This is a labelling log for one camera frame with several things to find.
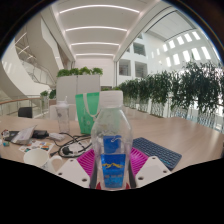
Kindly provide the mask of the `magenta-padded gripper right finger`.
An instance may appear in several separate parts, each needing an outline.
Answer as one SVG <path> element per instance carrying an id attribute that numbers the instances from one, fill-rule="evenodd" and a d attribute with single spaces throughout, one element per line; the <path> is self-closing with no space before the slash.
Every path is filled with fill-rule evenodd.
<path id="1" fill-rule="evenodd" d="M 157 156 L 148 157 L 138 149 L 131 150 L 129 182 L 132 188 L 146 186 L 170 174 L 171 171 Z"/>

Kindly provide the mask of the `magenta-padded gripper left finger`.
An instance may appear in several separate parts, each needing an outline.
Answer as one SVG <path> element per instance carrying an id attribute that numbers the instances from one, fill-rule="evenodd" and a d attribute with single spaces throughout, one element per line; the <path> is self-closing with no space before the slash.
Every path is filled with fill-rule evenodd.
<path id="1" fill-rule="evenodd" d="M 97 182 L 94 150 L 88 150 L 77 159 L 68 159 L 57 175 L 81 187 L 94 189 Z"/>

